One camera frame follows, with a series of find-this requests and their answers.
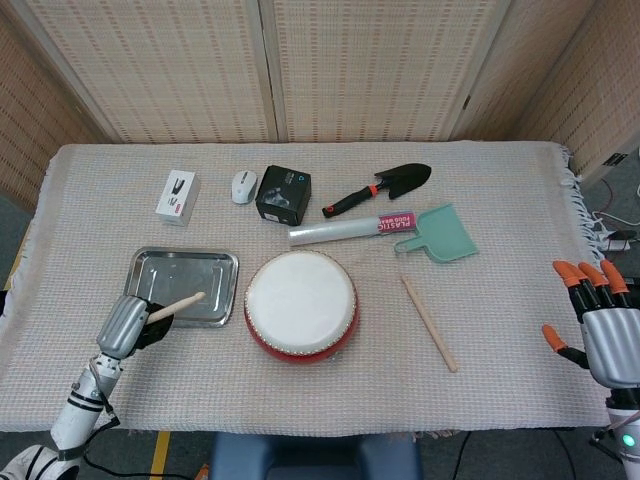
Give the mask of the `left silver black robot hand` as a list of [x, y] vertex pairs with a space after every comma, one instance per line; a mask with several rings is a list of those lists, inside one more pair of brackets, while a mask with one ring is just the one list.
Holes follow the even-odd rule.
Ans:
[[148, 322], [149, 316], [162, 308], [162, 305], [140, 297], [121, 296], [97, 336], [100, 351], [114, 359], [124, 360], [137, 350], [162, 340], [169, 332], [174, 316]]

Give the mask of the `right silver orange-tipped robot hand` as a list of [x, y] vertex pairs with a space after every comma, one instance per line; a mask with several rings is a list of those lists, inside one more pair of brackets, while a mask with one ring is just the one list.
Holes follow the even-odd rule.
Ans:
[[608, 389], [640, 388], [640, 308], [618, 269], [608, 260], [599, 268], [556, 260], [553, 268], [567, 289], [584, 349], [569, 346], [552, 326], [543, 325], [549, 347]]

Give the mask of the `wooden drumstick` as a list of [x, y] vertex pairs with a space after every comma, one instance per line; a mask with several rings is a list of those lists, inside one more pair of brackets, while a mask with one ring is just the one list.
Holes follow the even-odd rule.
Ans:
[[204, 298], [205, 298], [204, 292], [197, 292], [190, 297], [186, 297], [179, 301], [176, 301], [150, 314], [147, 318], [147, 324], [152, 324], [160, 320], [163, 320], [167, 317], [170, 317], [172, 315], [175, 315], [177, 312], [182, 311], [186, 308], [189, 308], [191, 305], [198, 303]]
[[459, 371], [459, 365], [455, 360], [453, 354], [448, 348], [446, 342], [440, 335], [435, 322], [432, 320], [428, 310], [425, 305], [421, 302], [416, 290], [410, 283], [407, 277], [402, 276], [401, 281], [407, 291], [412, 303], [414, 304], [416, 311], [418, 312], [420, 318], [422, 319], [429, 335], [431, 336], [434, 344], [436, 345], [440, 355], [442, 356], [447, 368], [451, 373], [457, 373]]

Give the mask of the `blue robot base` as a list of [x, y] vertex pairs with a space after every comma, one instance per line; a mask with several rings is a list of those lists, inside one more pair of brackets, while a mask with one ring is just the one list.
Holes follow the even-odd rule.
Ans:
[[423, 480], [411, 433], [214, 435], [208, 480]]

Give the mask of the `rectangular metal tray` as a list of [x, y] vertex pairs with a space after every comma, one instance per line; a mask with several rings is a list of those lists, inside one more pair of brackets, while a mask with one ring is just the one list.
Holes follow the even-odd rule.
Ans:
[[231, 318], [238, 272], [230, 252], [148, 246], [134, 254], [124, 293], [167, 306], [202, 292], [202, 300], [175, 315], [173, 326], [221, 328]]

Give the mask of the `red drum with white skin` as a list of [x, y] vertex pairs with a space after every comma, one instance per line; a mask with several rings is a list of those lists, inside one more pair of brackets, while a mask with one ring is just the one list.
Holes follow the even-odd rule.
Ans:
[[333, 258], [287, 252], [253, 276], [244, 295], [244, 317], [253, 339], [271, 356], [315, 363], [343, 349], [356, 331], [357, 290]]

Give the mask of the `white power strip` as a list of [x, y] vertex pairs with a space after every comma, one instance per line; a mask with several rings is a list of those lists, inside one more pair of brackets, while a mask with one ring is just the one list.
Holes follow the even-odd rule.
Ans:
[[627, 251], [631, 248], [633, 238], [624, 232], [604, 233], [601, 238], [600, 249], [603, 252]]

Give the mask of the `beige woven tablecloth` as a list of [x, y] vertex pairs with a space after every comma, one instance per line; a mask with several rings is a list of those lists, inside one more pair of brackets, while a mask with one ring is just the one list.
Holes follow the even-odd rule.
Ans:
[[[605, 390], [553, 354], [541, 327], [581, 336], [556, 259], [590, 261], [566, 168], [549, 142], [68, 145], [50, 163], [24, 258], [0, 317], [0, 431], [46, 430], [96, 351], [96, 336], [146, 246], [228, 250], [245, 289], [289, 247], [288, 230], [230, 199], [233, 175], [269, 165], [306, 172], [321, 206], [410, 162], [430, 180], [352, 211], [452, 204], [478, 253], [438, 264], [398, 255], [396, 237], [320, 246], [350, 274], [360, 324], [346, 348], [312, 365], [268, 355], [240, 306], [221, 328], [175, 328], [124, 363], [112, 401], [126, 428], [285, 435], [601, 425]], [[195, 172], [186, 227], [155, 210], [171, 170]], [[459, 365], [451, 373], [401, 277]]]

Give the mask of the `white cardboard product box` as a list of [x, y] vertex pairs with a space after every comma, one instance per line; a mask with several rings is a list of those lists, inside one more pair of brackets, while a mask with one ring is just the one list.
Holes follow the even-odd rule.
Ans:
[[189, 224], [200, 192], [200, 179], [195, 172], [171, 170], [156, 206], [156, 216], [167, 225]]

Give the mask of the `white grey computer mouse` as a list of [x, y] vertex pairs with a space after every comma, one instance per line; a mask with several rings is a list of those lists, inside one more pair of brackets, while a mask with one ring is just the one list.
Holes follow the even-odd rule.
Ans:
[[242, 205], [251, 202], [255, 195], [257, 174], [251, 170], [237, 172], [231, 183], [231, 200]]

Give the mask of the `teal plastic dustpan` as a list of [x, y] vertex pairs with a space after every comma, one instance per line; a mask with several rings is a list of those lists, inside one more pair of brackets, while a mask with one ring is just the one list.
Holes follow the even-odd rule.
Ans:
[[449, 263], [478, 253], [452, 204], [420, 213], [415, 236], [394, 245], [397, 254], [419, 249], [436, 263]]

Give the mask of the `black cardboard product box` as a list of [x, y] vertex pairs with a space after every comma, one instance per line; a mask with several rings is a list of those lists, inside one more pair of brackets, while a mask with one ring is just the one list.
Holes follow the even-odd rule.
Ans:
[[302, 223], [311, 192], [308, 173], [270, 165], [256, 195], [256, 208], [265, 220], [296, 227]]

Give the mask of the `plastic food wrap roll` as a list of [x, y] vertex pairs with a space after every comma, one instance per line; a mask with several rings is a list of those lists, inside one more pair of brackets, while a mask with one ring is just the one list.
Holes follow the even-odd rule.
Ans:
[[412, 211], [407, 211], [299, 226], [289, 230], [288, 239], [291, 246], [302, 246], [407, 232], [414, 230], [416, 225], [416, 214]]

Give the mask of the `bamboo folding screen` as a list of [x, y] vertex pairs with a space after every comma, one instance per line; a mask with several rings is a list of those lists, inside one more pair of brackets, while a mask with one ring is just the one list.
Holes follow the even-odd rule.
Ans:
[[75, 143], [640, 145], [640, 0], [0, 0], [0, 195]]

